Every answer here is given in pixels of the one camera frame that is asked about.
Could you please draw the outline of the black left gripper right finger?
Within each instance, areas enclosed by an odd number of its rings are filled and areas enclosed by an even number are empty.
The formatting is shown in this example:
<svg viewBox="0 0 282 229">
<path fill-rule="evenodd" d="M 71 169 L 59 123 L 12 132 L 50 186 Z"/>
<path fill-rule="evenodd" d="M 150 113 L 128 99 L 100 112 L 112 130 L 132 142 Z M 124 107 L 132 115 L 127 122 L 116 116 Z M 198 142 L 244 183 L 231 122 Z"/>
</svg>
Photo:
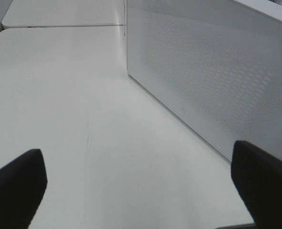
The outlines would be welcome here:
<svg viewBox="0 0 282 229">
<path fill-rule="evenodd" d="M 231 178 L 256 227 L 282 229 L 282 161 L 247 141 L 236 141 Z"/>
</svg>

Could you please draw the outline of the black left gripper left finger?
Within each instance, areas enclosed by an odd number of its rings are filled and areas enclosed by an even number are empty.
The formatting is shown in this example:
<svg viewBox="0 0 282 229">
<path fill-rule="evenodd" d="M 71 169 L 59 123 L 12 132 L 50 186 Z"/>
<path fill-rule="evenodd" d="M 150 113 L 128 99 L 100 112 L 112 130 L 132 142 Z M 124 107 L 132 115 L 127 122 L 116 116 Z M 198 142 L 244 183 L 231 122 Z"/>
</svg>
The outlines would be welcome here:
<svg viewBox="0 0 282 229">
<path fill-rule="evenodd" d="M 27 229 L 47 183 L 40 149 L 31 149 L 0 168 L 0 229 Z"/>
</svg>

